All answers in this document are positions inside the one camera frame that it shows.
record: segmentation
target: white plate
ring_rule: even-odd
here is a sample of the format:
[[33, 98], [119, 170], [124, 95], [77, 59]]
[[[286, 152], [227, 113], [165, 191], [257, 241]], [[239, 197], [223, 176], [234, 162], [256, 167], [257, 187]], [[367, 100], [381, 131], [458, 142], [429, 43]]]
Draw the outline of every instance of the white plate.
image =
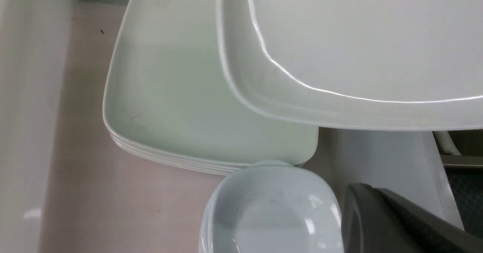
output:
[[483, 0], [218, 0], [225, 76], [262, 115], [325, 127], [483, 127]]
[[104, 94], [106, 127], [147, 155], [246, 167], [307, 161], [318, 128], [262, 117], [225, 83], [214, 0], [130, 0]]
[[342, 253], [340, 209], [330, 186], [295, 167], [249, 167], [226, 177], [212, 196], [213, 253]]

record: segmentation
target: large white platter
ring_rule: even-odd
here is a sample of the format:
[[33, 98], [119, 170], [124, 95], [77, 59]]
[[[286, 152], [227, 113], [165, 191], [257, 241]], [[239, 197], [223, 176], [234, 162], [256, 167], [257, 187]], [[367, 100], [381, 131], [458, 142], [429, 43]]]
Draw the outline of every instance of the large white platter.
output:
[[218, 0], [239, 100], [324, 127], [483, 127], [483, 0]]

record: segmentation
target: black object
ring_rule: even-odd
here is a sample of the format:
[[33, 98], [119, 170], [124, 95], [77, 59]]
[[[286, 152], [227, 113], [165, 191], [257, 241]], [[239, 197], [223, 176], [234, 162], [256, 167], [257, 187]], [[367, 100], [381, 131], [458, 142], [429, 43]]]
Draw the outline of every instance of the black object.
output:
[[483, 239], [483, 169], [446, 168], [465, 231]]
[[345, 253], [481, 253], [483, 241], [386, 189], [350, 184], [342, 220]]

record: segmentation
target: small white dish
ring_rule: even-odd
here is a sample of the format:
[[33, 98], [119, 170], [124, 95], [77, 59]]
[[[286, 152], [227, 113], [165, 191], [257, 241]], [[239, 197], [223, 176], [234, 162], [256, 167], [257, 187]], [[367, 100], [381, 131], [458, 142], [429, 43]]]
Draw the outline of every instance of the small white dish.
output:
[[244, 107], [217, 51], [214, 0], [130, 0], [103, 103], [117, 143], [158, 162], [224, 174], [259, 160], [309, 160], [318, 128]]
[[211, 198], [208, 251], [342, 253], [340, 224], [335, 195], [316, 174], [248, 167], [226, 177]]
[[483, 127], [483, 0], [218, 0], [225, 77], [255, 112], [323, 127]]

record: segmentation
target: pink surface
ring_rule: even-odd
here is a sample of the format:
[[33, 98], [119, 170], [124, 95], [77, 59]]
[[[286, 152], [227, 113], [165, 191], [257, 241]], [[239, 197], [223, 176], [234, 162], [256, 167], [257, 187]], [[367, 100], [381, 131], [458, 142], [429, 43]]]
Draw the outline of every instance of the pink surface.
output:
[[194, 253], [223, 178], [138, 158], [109, 136], [102, 95], [124, 10], [82, 3], [72, 19], [41, 253]]

